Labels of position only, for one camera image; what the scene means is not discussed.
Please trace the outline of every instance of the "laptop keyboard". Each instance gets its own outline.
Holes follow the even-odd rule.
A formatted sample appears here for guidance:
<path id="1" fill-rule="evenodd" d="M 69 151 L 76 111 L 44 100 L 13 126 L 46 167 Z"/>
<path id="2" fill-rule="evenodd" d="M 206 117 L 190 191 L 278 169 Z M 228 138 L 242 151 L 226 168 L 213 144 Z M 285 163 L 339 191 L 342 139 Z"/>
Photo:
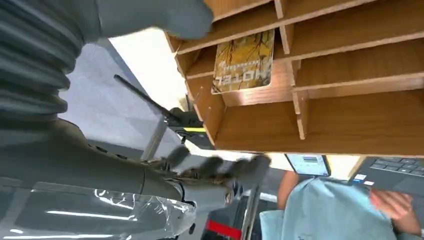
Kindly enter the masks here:
<path id="1" fill-rule="evenodd" d="M 424 162 L 416 158 L 382 157 L 370 168 L 424 177 Z"/>

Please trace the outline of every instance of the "walkie-talkie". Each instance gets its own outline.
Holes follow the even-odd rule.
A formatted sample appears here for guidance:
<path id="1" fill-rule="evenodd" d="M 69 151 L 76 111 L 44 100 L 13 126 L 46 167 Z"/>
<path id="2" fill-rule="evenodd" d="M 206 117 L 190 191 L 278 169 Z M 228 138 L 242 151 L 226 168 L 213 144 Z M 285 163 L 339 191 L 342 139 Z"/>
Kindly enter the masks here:
<path id="1" fill-rule="evenodd" d="M 184 144 L 186 140 L 189 140 L 200 149 L 215 150 L 214 145 L 206 134 L 203 122 L 199 120 L 196 111 L 189 108 L 189 111 L 182 111 L 178 107 L 172 108 L 168 111 L 157 102 L 153 101 L 148 95 L 140 91 L 138 88 L 133 86 L 123 77 L 118 74 L 113 76 L 118 82 L 122 83 L 127 89 L 142 98 L 144 101 L 150 103 L 166 118 L 166 125 L 168 128 L 176 132 L 182 137 L 181 143 Z"/>

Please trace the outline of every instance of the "light blue shirt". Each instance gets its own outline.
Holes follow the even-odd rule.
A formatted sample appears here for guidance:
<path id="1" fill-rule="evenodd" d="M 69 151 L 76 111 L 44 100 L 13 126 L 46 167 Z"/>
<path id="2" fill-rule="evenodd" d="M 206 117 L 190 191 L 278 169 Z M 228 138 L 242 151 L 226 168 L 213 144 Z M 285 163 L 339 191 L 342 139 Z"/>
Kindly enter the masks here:
<path id="1" fill-rule="evenodd" d="M 420 240 L 396 236 L 365 187 L 312 178 L 297 185 L 285 210 L 259 214 L 263 240 Z"/>

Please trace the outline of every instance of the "yellow stripe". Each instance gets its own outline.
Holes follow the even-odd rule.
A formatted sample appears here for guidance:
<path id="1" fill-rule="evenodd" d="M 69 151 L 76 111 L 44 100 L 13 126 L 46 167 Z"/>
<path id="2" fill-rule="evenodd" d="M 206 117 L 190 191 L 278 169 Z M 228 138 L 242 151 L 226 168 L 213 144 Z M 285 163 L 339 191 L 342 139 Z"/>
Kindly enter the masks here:
<path id="1" fill-rule="evenodd" d="M 205 133 L 206 130 L 203 127 L 184 127 L 187 132 Z"/>

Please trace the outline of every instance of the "human arm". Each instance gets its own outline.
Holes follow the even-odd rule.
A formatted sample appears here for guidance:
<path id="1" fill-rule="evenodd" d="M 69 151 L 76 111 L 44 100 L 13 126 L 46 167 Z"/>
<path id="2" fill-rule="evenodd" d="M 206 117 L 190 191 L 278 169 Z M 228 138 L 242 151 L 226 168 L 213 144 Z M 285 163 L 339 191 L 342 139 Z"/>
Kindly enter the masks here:
<path id="1" fill-rule="evenodd" d="M 410 195 L 372 189 L 369 199 L 378 210 L 390 216 L 398 232 L 421 236 L 420 222 L 412 208 Z"/>
<path id="2" fill-rule="evenodd" d="M 294 171 L 285 171 L 281 179 L 277 194 L 277 207 L 284 210 L 290 193 L 299 183 L 299 175 Z"/>

